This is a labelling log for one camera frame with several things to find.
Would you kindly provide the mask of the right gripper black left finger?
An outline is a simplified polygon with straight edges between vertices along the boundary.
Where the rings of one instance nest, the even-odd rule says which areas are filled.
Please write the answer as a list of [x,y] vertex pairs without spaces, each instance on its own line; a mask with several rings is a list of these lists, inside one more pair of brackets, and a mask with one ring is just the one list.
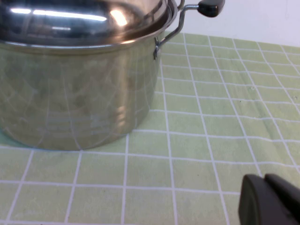
[[254,174],[243,177],[238,215],[241,225],[296,224],[264,177]]

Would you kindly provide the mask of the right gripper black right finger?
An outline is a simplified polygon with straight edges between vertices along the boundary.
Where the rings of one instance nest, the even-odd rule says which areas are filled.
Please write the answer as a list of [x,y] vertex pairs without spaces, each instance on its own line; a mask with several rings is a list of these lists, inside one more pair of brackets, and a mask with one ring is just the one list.
[[275,191],[290,215],[300,224],[300,189],[273,173],[266,174],[264,180]]

